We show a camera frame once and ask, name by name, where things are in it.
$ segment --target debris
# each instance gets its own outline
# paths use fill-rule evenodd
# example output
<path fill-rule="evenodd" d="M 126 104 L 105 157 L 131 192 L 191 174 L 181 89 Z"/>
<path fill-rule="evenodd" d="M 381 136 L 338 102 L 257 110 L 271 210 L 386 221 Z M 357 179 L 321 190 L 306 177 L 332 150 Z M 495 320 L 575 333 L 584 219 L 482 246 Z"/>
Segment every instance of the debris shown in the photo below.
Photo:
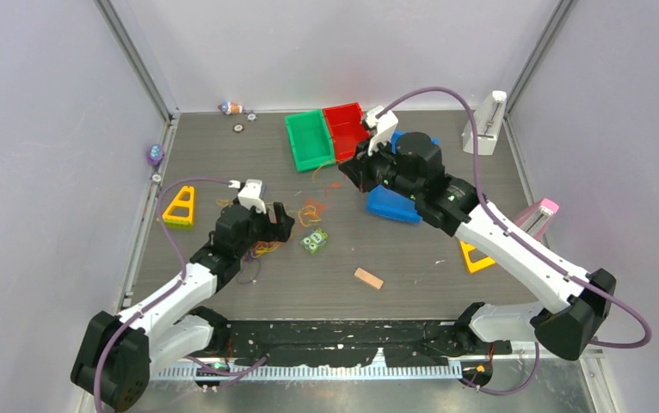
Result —
<path fill-rule="evenodd" d="M 160 144 L 154 144 L 147 153 L 147 162 L 152 166 L 158 166 L 165 157 L 165 151 Z"/>
<path fill-rule="evenodd" d="M 300 242 L 305 249 L 314 254 L 327 243 L 327 233 L 322 228 L 316 228 L 313 233 L 302 239 Z"/>
<path fill-rule="evenodd" d="M 363 280 L 366 284 L 370 285 L 376 290 L 379 290 L 383 286 L 384 281 L 382 281 L 380 278 L 376 277 L 375 275 L 368 273 L 366 270 L 362 268 L 357 268 L 357 270 L 355 270 L 354 272 L 354 276 Z"/>
<path fill-rule="evenodd" d="M 226 101 L 218 105 L 218 110 L 224 114 L 242 114 L 243 105 L 237 105 L 236 103 Z"/>
<path fill-rule="evenodd" d="M 322 218 L 319 217 L 320 211 L 317 210 L 317 207 L 314 205 L 303 206 L 297 212 L 297 218 L 299 223 L 303 227 L 312 226 L 317 222 L 322 221 Z"/>

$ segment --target green toy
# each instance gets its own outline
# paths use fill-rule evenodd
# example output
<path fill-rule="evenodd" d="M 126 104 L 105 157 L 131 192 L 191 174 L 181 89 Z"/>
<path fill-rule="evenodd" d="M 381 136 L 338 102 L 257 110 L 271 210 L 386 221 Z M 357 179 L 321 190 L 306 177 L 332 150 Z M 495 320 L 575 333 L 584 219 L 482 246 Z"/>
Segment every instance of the green toy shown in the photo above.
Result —
<path fill-rule="evenodd" d="M 313 233 L 301 240 L 301 244 L 305 246 L 305 250 L 313 255 L 326 243 L 327 233 L 322 231 L 322 228 L 316 228 Z"/>

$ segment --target small toy figure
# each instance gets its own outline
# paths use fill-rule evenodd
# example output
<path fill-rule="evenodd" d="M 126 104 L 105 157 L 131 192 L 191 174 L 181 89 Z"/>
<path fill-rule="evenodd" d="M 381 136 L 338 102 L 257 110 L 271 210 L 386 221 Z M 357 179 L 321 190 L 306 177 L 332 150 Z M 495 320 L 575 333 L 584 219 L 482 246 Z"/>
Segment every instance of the small toy figure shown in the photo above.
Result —
<path fill-rule="evenodd" d="M 327 233 L 322 231 L 322 228 L 316 228 L 313 233 L 309 234 L 306 238 L 302 239 L 301 244 L 305 246 L 305 250 L 310 254 L 317 252 L 327 243 Z"/>
<path fill-rule="evenodd" d="M 165 151 L 163 151 L 163 147 L 160 144 L 154 144 L 147 154 L 147 162 L 152 166 L 157 166 L 163 161 L 164 157 Z"/>
<path fill-rule="evenodd" d="M 218 105 L 218 110 L 224 114 L 242 114 L 243 106 L 226 101 Z"/>

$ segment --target rubber band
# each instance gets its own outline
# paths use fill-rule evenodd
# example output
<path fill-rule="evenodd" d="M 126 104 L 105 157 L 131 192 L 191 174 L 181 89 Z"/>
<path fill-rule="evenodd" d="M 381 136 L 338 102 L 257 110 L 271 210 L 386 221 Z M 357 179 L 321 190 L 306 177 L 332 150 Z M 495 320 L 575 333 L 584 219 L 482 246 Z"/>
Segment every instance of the rubber band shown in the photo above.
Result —
<path fill-rule="evenodd" d="M 305 206 L 315 207 L 317 209 L 317 213 L 323 213 L 324 210 L 326 209 L 326 207 L 324 206 L 324 204 L 322 202 L 319 202 L 317 200 L 313 200 L 313 199 L 310 199 L 310 198 L 307 198 L 305 200 Z"/>
<path fill-rule="evenodd" d="M 216 204 L 218 204 L 218 206 L 221 208 L 225 208 L 233 204 L 233 200 L 216 200 Z"/>
<path fill-rule="evenodd" d="M 325 166 L 334 165 L 335 163 L 337 163 L 337 160 L 336 160 L 336 159 L 330 159 L 329 161 L 326 161 L 326 162 L 322 163 L 321 165 L 319 165 L 319 166 L 314 170 L 314 172 L 311 173 L 311 181 L 312 181 L 312 183 L 316 183 L 315 180 L 314 180 L 314 178 L 317 176 L 317 172 L 319 172 L 320 169 L 324 168 Z"/>

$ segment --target pink component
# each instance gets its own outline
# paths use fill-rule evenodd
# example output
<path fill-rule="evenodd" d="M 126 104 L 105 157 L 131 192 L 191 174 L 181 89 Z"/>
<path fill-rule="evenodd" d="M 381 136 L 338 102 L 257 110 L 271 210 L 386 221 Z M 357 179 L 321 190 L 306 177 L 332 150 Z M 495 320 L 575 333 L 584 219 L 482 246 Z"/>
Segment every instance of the pink component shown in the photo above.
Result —
<path fill-rule="evenodd" d="M 539 241 L 545 234 L 547 227 L 550 226 L 552 216 L 557 213 L 558 209 L 559 206 L 555 202 L 543 198 L 528 206 L 517 215 L 517 218 L 514 219 L 514 224 L 527 231 L 531 237 Z M 536 221 L 542 220 L 544 220 L 542 225 L 536 225 Z"/>

